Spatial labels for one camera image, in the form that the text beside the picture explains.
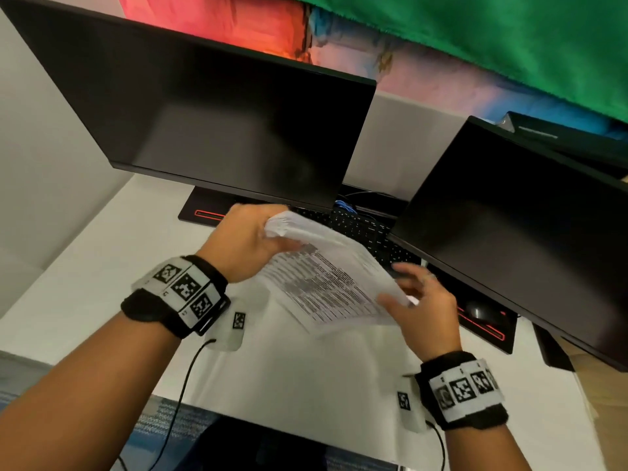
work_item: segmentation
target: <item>stack of papers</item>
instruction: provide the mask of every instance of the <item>stack of papers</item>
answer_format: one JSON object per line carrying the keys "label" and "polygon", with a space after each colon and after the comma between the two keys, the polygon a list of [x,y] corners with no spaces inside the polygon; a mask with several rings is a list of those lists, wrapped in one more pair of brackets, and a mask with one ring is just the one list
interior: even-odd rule
{"label": "stack of papers", "polygon": [[272,217],[265,229],[269,237],[305,244],[301,251],[276,255],[258,278],[310,333],[394,324],[375,301],[381,292],[408,304],[394,279],[358,242],[294,212]]}

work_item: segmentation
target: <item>desk surface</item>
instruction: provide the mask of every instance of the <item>desk surface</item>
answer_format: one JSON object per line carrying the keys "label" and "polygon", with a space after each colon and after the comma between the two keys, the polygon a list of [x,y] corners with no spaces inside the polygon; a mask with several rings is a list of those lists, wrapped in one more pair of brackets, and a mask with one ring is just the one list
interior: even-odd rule
{"label": "desk surface", "polygon": [[[119,310],[134,280],[196,251],[211,229],[177,219],[191,190],[136,174],[0,320],[0,350],[58,363]],[[315,338],[255,281],[230,286],[230,294],[251,313],[242,347],[203,351],[185,403],[415,470],[439,468],[433,432],[401,426],[395,380],[419,362],[398,328]],[[183,341],[154,394],[178,399],[201,341]],[[464,329],[462,341],[491,364],[509,427],[533,469],[605,469],[575,374],[545,366],[530,322],[517,326],[511,356]]]}

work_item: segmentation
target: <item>keyboard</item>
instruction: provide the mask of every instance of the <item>keyboard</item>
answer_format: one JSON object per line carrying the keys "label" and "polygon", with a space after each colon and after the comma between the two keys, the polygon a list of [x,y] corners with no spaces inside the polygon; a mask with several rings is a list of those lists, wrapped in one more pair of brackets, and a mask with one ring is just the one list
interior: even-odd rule
{"label": "keyboard", "polygon": [[421,263],[421,258],[386,238],[390,227],[379,221],[334,208],[332,213],[293,208],[295,213],[325,225],[363,245],[386,270],[393,262]]}

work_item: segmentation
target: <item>black monitor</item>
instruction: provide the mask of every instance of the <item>black monitor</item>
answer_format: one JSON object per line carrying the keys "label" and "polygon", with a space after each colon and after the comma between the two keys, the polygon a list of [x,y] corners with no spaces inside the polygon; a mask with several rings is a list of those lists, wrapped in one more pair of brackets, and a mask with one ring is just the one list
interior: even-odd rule
{"label": "black monitor", "polygon": [[390,236],[628,370],[628,185],[469,118]]}
{"label": "black monitor", "polygon": [[333,207],[375,81],[45,0],[0,7],[114,167]]}

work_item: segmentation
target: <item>computer mouse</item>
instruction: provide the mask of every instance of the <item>computer mouse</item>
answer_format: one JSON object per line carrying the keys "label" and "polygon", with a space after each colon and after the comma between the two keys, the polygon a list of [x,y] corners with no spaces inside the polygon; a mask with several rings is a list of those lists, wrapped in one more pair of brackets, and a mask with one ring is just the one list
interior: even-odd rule
{"label": "computer mouse", "polygon": [[500,311],[487,303],[479,301],[468,301],[465,307],[465,313],[469,318],[478,322],[503,327],[508,325],[508,319]]}

